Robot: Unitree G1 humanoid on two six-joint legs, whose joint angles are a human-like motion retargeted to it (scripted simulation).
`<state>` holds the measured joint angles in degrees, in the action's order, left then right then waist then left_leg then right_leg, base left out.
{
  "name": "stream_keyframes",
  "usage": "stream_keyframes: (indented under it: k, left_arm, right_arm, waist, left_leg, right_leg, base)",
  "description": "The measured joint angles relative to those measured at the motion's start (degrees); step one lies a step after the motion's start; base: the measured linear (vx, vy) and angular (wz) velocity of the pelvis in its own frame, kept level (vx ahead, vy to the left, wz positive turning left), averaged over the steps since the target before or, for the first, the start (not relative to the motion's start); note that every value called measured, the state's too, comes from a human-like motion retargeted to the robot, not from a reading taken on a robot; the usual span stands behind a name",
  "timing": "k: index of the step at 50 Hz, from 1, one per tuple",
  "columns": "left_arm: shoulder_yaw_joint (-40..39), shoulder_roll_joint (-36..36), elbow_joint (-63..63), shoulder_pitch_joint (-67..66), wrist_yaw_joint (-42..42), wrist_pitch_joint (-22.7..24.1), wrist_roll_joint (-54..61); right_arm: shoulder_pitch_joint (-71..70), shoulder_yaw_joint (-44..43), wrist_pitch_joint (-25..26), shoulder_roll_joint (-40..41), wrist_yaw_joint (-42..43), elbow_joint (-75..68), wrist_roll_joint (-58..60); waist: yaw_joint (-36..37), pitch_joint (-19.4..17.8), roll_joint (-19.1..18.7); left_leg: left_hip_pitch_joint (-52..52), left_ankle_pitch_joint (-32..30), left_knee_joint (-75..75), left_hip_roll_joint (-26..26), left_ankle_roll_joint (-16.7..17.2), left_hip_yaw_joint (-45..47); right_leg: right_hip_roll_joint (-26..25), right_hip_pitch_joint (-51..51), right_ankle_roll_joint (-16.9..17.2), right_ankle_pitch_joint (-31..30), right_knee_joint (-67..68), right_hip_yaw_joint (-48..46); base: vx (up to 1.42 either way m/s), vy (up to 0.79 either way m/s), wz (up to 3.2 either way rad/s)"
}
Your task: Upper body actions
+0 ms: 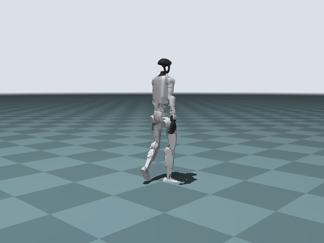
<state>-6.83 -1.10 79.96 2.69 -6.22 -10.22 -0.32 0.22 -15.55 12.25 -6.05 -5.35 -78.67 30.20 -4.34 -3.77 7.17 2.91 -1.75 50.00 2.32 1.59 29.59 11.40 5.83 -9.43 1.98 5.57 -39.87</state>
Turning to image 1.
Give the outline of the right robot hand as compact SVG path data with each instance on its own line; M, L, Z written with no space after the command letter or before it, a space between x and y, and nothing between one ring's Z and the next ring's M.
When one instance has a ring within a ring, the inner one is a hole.
M171 115L170 116L170 121L171 121L170 130L167 133L168 134L173 134L175 132L175 130L176 130L176 123L175 123L176 119L174 120L173 116Z

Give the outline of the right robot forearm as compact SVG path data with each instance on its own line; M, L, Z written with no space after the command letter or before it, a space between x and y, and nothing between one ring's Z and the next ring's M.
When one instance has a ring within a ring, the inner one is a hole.
M175 109L175 97L171 96L169 101L170 116L173 116L173 119L176 119L176 109Z

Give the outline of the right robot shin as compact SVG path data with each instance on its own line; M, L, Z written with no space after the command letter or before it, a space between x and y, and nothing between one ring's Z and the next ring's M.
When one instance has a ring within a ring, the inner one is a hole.
M175 154L175 150L174 150L174 154ZM167 168L168 179L171 179L170 174L172 174L172 169L174 165L174 154L170 148L165 149L165 167Z

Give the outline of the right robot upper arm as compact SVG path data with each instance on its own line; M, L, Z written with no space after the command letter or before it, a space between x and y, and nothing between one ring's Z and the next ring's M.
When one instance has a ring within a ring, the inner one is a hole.
M171 77L166 77L167 84L167 100L170 101L170 97L173 96L172 93L174 91L175 79Z

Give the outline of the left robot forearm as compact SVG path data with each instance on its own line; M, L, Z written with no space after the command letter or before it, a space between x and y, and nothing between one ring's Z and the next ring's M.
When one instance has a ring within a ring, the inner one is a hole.
M159 106L159 103L154 103L154 101L152 100L152 104L154 107L154 111L157 110L157 107Z

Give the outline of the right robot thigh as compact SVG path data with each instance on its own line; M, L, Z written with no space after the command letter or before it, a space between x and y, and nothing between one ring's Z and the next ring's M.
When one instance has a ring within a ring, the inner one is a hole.
M164 116L164 117L162 117L161 121L162 121L161 122L162 126L164 128L167 128L166 135L168 138L168 142L170 144L165 149L170 148L172 150L172 152L174 152L175 147L176 147L176 141L177 141L177 130L175 130L175 132L173 134L168 134L167 132L170 130L170 124L171 124L170 118L168 118L167 116ZM165 153L165 149L164 149L164 153Z

